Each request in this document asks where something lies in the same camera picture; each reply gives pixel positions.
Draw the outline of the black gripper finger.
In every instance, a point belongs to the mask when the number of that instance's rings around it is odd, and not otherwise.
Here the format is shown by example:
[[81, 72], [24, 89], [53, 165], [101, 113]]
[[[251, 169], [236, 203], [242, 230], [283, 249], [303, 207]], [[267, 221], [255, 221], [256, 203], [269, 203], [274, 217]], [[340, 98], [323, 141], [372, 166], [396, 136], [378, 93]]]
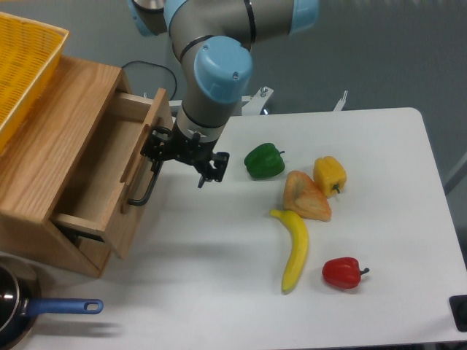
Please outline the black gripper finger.
[[151, 160], [151, 171], [160, 171], [163, 162], [168, 160], [168, 155], [164, 145], [150, 146], [147, 157]]
[[170, 136], [170, 129], [162, 126], [152, 127], [144, 143], [144, 155], [162, 155]]

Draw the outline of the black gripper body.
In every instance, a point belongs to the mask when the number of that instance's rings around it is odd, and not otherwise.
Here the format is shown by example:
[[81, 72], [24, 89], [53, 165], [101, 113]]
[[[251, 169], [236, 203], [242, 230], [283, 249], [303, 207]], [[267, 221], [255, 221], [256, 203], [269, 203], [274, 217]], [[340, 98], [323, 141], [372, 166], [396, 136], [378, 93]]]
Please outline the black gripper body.
[[160, 159], [176, 160], [194, 167], [201, 176], [198, 188], [202, 188], [205, 182], [223, 180], [230, 154], [214, 152], [216, 143], [202, 142], [199, 131], [188, 137], [179, 130], [177, 124], [171, 130], [160, 127]]

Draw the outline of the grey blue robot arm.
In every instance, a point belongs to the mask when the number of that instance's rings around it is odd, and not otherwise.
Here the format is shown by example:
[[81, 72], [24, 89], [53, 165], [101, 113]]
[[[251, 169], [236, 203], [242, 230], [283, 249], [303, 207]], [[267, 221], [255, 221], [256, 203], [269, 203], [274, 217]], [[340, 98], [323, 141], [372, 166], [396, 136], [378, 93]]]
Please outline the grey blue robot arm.
[[252, 76], [252, 46], [317, 21], [318, 1], [129, 1], [140, 33], [167, 33], [187, 92], [172, 128], [154, 126], [142, 154], [157, 168], [176, 160], [221, 182], [227, 152], [213, 151]]

